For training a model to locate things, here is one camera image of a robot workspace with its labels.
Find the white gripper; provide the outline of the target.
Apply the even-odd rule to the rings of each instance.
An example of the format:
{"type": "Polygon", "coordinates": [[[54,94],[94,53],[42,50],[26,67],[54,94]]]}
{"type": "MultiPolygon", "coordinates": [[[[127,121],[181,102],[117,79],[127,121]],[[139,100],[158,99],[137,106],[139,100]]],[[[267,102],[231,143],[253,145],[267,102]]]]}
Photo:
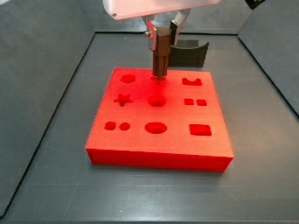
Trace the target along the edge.
{"type": "Polygon", "coordinates": [[[157,49],[157,27],[154,25],[155,16],[170,11],[179,11],[171,21],[171,43],[175,46],[178,36],[182,32],[186,20],[191,14],[193,8],[211,4],[218,4],[221,0],[103,0],[107,14],[115,20],[143,17],[146,32],[149,37],[149,46],[154,51],[157,49]]]}

